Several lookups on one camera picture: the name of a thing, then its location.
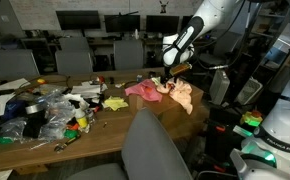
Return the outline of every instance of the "box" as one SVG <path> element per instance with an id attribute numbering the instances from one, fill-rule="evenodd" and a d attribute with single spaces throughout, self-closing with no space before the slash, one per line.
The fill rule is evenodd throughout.
<path id="1" fill-rule="evenodd" d="M 158 117 L 172 139 L 189 138 L 202 129 L 209 112 L 201 104 L 203 91 L 195 86 L 191 87 L 193 111 L 190 115 L 167 94 L 163 95 L 161 102 L 145 101 L 141 96 L 130 95 L 130 111 L 135 115 L 139 109 L 147 107 Z"/>

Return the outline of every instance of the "yellow cloth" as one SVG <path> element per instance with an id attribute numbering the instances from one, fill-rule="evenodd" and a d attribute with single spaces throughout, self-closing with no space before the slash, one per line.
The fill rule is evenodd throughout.
<path id="1" fill-rule="evenodd" d="M 104 103 L 110 108 L 112 108 L 114 111 L 122 107 L 128 107 L 128 104 L 124 102 L 123 98 L 120 97 L 111 96 L 108 99 L 106 99 Z"/>

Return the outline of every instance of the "black monitor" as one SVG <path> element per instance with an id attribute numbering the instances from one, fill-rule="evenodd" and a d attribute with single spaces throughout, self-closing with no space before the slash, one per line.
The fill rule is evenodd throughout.
<path id="1" fill-rule="evenodd" d="M 146 16 L 146 32 L 177 33 L 178 16 Z"/>
<path id="2" fill-rule="evenodd" d="M 140 30 L 140 15 L 105 15 L 106 32 L 132 32 Z"/>
<path id="3" fill-rule="evenodd" d="M 100 29 L 98 11 L 56 11 L 62 30 Z"/>
<path id="4" fill-rule="evenodd" d="M 183 30 L 187 24 L 189 23 L 189 21 L 192 19 L 193 16 L 183 16 L 183 20 L 182 20 L 182 27 L 181 30 Z"/>

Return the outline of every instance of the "bottle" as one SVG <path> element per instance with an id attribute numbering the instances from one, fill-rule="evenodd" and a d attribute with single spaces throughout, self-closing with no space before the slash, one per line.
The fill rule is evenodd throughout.
<path id="1" fill-rule="evenodd" d="M 70 100 L 75 107 L 75 119 L 82 131 L 88 132 L 89 124 L 85 112 L 80 108 L 79 101 Z"/>

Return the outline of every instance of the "crumpled cloth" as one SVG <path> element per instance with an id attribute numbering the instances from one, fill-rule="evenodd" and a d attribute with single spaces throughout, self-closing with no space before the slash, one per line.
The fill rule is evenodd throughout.
<path id="1" fill-rule="evenodd" d="M 126 96 L 130 94 L 138 94 L 146 101 L 161 102 L 163 96 L 156 91 L 156 85 L 150 79 L 146 79 L 141 83 L 125 89 Z"/>
<path id="2" fill-rule="evenodd" d="M 191 104 L 192 97 L 190 95 L 192 88 L 189 84 L 184 83 L 179 79 L 174 83 L 174 79 L 170 79 L 166 83 L 166 87 L 164 87 L 164 85 L 157 86 L 157 91 L 165 94 L 169 93 L 171 98 L 183 106 L 187 114 L 192 113 L 193 105 Z"/>
<path id="3" fill-rule="evenodd" d="M 113 111 L 116 111 L 119 108 L 128 107 L 128 104 L 120 97 L 109 97 L 104 101 L 104 103 L 109 106 Z"/>

